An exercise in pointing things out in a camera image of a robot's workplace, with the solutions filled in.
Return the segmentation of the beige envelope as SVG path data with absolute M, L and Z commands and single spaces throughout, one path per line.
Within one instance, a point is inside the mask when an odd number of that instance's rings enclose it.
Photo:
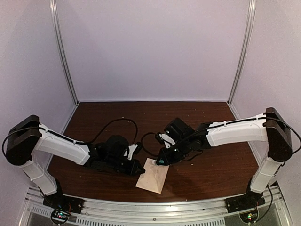
M 157 165 L 154 159 L 147 158 L 143 168 L 145 173 L 139 176 L 135 187 L 161 194 L 169 166 Z

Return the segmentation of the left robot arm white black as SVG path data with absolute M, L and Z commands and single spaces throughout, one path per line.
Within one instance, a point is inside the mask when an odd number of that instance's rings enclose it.
M 142 148 L 141 143 L 130 144 L 121 135 L 112 135 L 105 142 L 94 144 L 59 134 L 31 115 L 14 126 L 2 142 L 6 160 L 35 183 L 57 209 L 67 206 L 68 200 L 59 191 L 59 182 L 42 167 L 35 152 L 41 151 L 70 160 L 77 165 L 101 170 L 103 167 L 129 176 L 141 175 L 145 169 L 134 158 Z

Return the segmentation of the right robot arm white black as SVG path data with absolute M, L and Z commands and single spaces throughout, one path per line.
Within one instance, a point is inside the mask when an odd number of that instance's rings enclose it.
M 203 151 L 221 145 L 242 142 L 267 142 L 268 150 L 256 173 L 250 179 L 247 193 L 241 204 L 250 208 L 259 200 L 272 178 L 296 151 L 292 148 L 288 125 L 278 111 L 269 107 L 265 113 L 234 121 L 202 123 L 196 129 L 180 118 L 172 120 L 158 138 L 165 143 L 156 159 L 156 164 L 168 166 L 184 160 L 193 151 Z

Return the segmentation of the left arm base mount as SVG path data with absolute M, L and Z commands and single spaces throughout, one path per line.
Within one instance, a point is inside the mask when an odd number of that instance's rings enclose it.
M 82 212 L 84 200 L 63 195 L 60 198 L 44 196 L 43 205 L 51 207 L 50 220 L 56 225 L 62 225 L 72 218 L 73 214 Z

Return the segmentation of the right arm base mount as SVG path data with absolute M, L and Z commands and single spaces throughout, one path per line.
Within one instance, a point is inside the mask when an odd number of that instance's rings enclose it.
M 244 194 L 227 198 L 225 204 L 228 213 L 238 212 L 243 223 L 251 224 L 259 219 L 258 207 L 265 204 L 265 199 Z

